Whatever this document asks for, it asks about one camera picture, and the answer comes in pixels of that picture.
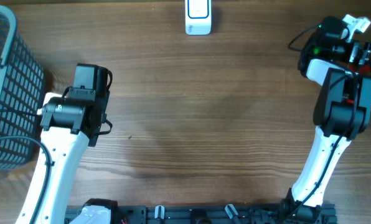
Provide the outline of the red snack bag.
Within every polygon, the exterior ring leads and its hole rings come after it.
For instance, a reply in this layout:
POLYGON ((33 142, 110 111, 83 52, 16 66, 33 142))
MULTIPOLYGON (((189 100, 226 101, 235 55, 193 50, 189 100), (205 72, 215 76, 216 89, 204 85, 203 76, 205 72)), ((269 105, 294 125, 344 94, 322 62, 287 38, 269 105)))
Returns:
POLYGON ((363 66, 357 66, 357 65, 347 65, 347 68, 353 72, 362 73, 363 75, 368 75, 371 77, 371 65, 363 65, 363 66))

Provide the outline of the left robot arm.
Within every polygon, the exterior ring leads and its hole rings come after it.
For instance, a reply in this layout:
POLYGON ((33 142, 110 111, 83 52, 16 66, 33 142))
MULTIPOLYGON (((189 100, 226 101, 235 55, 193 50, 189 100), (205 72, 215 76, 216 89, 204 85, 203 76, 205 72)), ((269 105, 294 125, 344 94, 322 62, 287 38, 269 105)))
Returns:
POLYGON ((80 159, 96 145, 110 97, 113 74, 79 63, 73 85, 48 93, 42 107, 40 153, 17 223, 63 223, 80 159))

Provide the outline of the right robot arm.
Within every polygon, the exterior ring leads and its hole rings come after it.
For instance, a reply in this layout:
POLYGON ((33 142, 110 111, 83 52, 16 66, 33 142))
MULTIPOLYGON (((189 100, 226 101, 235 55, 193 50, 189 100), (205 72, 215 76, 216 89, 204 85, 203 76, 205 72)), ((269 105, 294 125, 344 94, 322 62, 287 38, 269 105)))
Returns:
POLYGON ((354 34, 371 25, 367 17, 325 17, 309 28, 299 49, 298 70, 321 86, 314 107, 315 135, 298 180, 277 213, 280 223, 317 223, 327 217, 324 192, 342 153, 365 131, 371 117, 371 43, 361 45, 354 34))

